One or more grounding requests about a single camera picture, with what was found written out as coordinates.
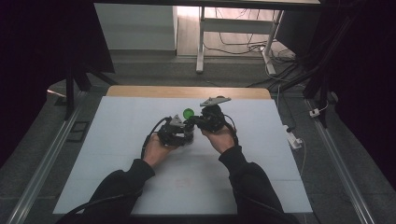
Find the dark floor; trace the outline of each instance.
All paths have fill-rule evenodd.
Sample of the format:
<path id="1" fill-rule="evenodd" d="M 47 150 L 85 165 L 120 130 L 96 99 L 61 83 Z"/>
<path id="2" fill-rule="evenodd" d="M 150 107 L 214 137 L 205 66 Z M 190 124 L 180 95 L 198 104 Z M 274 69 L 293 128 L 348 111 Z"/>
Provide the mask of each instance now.
<path id="1" fill-rule="evenodd" d="M 195 74 L 194 59 L 175 57 L 114 58 L 116 75 L 111 75 L 123 85 L 164 85 L 164 86 L 221 86 L 246 87 L 255 82 L 268 79 L 261 60 L 205 59 L 205 71 Z M 279 64 L 279 72 L 287 67 Z M 90 76 L 93 87 L 86 99 L 77 121 L 92 122 L 101 97 L 106 94 L 108 85 Z M 273 80 L 258 84 L 266 88 Z M 65 94 L 63 82 L 50 88 Z M 294 127 L 294 134 L 303 138 L 305 150 L 293 151 L 299 169 L 303 168 L 302 179 L 311 205 L 321 223 L 361 223 L 345 188 L 336 173 L 332 160 L 319 137 L 314 121 L 307 113 L 302 97 L 302 87 L 295 87 L 279 95 L 279 114 L 284 124 Z M 277 84 L 273 87 L 277 101 Z M 49 94 L 48 101 L 38 115 L 29 132 L 24 136 L 14 154 L 0 170 L 0 223 L 6 223 L 10 213 L 30 181 L 35 168 L 41 161 L 52 139 L 64 119 L 64 105 L 57 95 Z M 375 163 L 348 128 L 337 117 L 334 105 L 328 107 L 327 121 L 346 165 L 357 186 L 361 190 L 376 223 L 396 223 L 396 193 L 381 174 Z M 68 135 L 63 149 L 54 163 L 35 204 L 25 223 L 54 223 L 58 218 L 51 214 L 73 168 L 82 142 L 79 133 Z M 319 223 L 313 214 L 298 214 L 301 223 Z M 152 220 L 163 223 L 165 219 Z M 177 223 L 209 223 L 208 220 L 183 217 Z"/>

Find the white wall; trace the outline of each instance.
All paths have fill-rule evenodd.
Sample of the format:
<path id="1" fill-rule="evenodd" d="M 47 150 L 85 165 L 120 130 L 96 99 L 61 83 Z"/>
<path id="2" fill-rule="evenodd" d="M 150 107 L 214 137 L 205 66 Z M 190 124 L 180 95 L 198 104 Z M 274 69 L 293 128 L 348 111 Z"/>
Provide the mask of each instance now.
<path id="1" fill-rule="evenodd" d="M 109 49 L 175 50 L 177 8 L 95 4 Z"/>

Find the table surface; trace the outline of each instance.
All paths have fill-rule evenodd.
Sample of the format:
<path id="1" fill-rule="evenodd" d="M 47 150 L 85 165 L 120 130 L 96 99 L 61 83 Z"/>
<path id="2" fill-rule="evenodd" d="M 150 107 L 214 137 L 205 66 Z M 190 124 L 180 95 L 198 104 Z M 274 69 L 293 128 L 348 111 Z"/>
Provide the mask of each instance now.
<path id="1" fill-rule="evenodd" d="M 312 212 L 268 90 L 115 86 L 108 90 L 95 113 L 54 213 L 64 214 L 88 201 L 106 175 L 128 169 L 131 158 L 140 155 L 140 150 L 134 148 L 141 147 L 146 131 L 151 129 L 148 125 L 186 107 L 199 111 L 203 99 L 218 95 L 232 98 L 221 107 L 237 123 L 247 160 L 257 162 L 266 171 L 284 211 Z M 158 177 L 147 183 L 146 193 L 136 204 L 134 214 L 234 214 L 236 207 L 230 201 L 233 194 L 228 172 L 217 162 L 218 156 L 201 134 L 195 134 L 193 144 L 176 151 L 162 167 L 157 167 Z"/>

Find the hand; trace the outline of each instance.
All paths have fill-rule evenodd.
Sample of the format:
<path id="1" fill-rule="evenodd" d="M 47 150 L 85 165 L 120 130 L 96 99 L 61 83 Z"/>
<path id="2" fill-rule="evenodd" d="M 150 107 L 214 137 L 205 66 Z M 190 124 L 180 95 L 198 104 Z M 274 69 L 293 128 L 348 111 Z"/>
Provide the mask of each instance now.
<path id="1" fill-rule="evenodd" d="M 148 163 L 151 167 L 154 167 L 163 161 L 169 152 L 175 149 L 177 149 L 177 147 L 164 146 L 158 135 L 154 133 L 148 140 L 143 161 Z"/>
<path id="2" fill-rule="evenodd" d="M 209 139 L 212 147 L 220 154 L 234 146 L 233 135 L 225 125 L 215 133 L 206 130 L 201 130 L 201 132 L 207 137 L 207 139 Z"/>

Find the white sheet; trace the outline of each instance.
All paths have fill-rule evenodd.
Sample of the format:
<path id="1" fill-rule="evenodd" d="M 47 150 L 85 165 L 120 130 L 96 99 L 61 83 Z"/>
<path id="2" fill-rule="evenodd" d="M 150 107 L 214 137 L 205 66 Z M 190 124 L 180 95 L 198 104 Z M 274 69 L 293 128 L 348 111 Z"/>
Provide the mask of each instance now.
<path id="1" fill-rule="evenodd" d="M 191 108 L 198 115 L 206 99 L 104 97 L 55 207 L 64 214 L 87 202 L 111 172 L 128 170 L 140 157 L 146 135 L 163 117 Z M 272 100 L 231 100 L 220 105 L 233 118 L 247 161 L 267 173 L 287 213 L 312 212 Z M 194 142 L 173 151 L 156 167 L 133 214 L 235 214 L 227 169 L 219 153 L 194 131 Z"/>

